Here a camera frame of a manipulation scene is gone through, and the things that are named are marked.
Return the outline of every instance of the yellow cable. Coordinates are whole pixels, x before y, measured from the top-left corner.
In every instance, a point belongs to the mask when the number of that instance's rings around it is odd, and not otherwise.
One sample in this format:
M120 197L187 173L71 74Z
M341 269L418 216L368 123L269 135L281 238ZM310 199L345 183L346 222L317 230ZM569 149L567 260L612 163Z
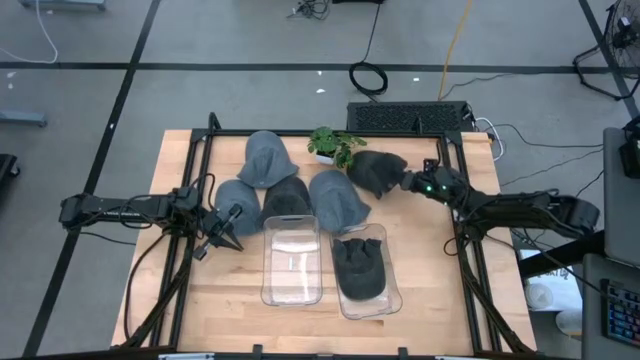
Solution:
M467 20L469 16L469 11L471 10L471 3L473 0L467 0L467 6L464 8L464 14L462 18L460 18L460 23L456 28L456 33L453 35L453 40L451 41L451 45L449 45L449 51L447 51L447 59L444 61L444 69L442 70L442 79L440 80L440 91L438 91L438 101L442 100L442 92L444 91L444 86L447 83L447 68L449 67L449 59L451 58L451 53L453 53L453 47L456 45L456 41L458 41L458 37L460 37L460 33L462 32L462 28L464 27L464 22Z

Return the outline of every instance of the gray floor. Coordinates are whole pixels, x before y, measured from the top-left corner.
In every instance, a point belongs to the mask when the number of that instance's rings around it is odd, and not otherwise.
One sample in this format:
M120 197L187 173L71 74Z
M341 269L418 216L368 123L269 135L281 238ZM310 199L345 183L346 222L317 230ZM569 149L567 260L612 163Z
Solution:
M604 24L609 0L590 0ZM128 62L150 0L109 0L108 11L43 12L64 62ZM142 55L144 62L350 63L360 60L375 7L342 4L325 22L286 20L295 0L163 0ZM369 61L442 64L464 0L389 1L380 12ZM0 47L45 59L50 50L35 13L16 1L0 3ZM457 65L570 65L595 44L575 0L485 0L474 4L457 44ZM0 61L8 61L0 53ZM600 54L588 62L604 66ZM9 73L16 72L11 78ZM448 84L492 74L450 73ZM0 212L0 357L19 356L64 242L59 201L82 191L124 71L0 71L0 108L45 112L49 127L0 125L0 152L20 158L22 175ZM434 100L439 73L390 72L383 101ZM611 75L590 75L616 90ZM346 106L367 99L346 72L138 71L124 105L96 194L127 197L150 185L165 129L201 127L215 111L225 128L343 128ZM602 130L622 126L629 113L582 87L575 75L509 76L456 89L476 116L514 124L531 141L601 142ZM500 128L507 152L497 162L501 182L546 168L587 150L532 148ZM575 194L602 169L600 154L506 186L550 187ZM582 195L602 207L602 183ZM97 231L135 241L118 226ZM565 240L548 234L543 241ZM105 349L118 313L133 249L81 237L40 354ZM550 315L532 316L541 350L580 356L580 343L561 335Z

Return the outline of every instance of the computer keyboard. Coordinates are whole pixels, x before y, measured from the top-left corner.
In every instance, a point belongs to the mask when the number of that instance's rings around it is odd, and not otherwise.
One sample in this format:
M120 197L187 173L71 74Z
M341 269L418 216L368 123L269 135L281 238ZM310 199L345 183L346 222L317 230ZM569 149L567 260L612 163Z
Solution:
M465 101L349 103L348 130L474 131L471 110Z
M640 294L608 279L602 290L609 295L602 299L604 336L640 347Z

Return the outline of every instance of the wooden tabletop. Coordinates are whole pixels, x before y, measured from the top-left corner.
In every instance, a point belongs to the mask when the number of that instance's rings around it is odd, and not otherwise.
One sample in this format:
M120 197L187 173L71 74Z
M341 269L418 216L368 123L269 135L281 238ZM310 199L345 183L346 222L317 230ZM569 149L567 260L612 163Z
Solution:
M188 130L165 132L150 193L167 193L181 183L189 137ZM298 176L305 183L316 173L331 168L318 164L307 152L308 138L282 139L291 160L300 167ZM437 157L436 142L432 139L366 140L367 149L398 154L414 170L422 168L424 158ZM487 193L497 193L499 185L486 134L465 133L463 140L472 185ZM214 138L209 168L217 178L214 192L218 185L236 178L240 172L245 144L246 137ZM200 159L202 146L198 151L196 158ZM198 168L196 164L194 179ZM264 190L258 191L260 201L264 193ZM324 294L320 302L290 308L265 305L260 297L264 239L262 234L257 234L240 238L245 247L242 253L212 248L205 260L193 262L179 350L251 352L254 344L262 344L264 352L277 353L397 354L398 347L407 347L412 355L471 355L458 259L442 251L444 242L453 236L448 209L397 187L381 200L361 189L358 193L372 208L367 223L379 223L386 228L395 277L403 298L399 312L366 320L348 320L342 316L326 233L321 237ZM133 261L159 234L157 227L140 232ZM490 234L511 243L507 229L494 229ZM168 243L165 240L158 245L136 273L129 319L132 329L141 323L158 298ZM181 244L180 248L184 247L184 240ZM535 348L513 250L494 241L484 241L483 247L497 309L522 341ZM480 310L478 320L484 348L489 349L484 312L479 304L476 308ZM170 305L165 313L161 343L168 341L172 316ZM113 344L124 340L122 321L121 309Z

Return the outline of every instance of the potted plant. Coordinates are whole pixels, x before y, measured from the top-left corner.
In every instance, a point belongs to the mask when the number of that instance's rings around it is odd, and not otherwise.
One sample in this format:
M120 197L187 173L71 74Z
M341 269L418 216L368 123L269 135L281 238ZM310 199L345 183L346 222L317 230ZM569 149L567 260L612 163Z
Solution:
M322 126L311 133L307 149L316 153L316 160L321 164L336 165L339 169L349 167L353 163L351 149L365 146L367 142L347 133L335 133L331 128Z

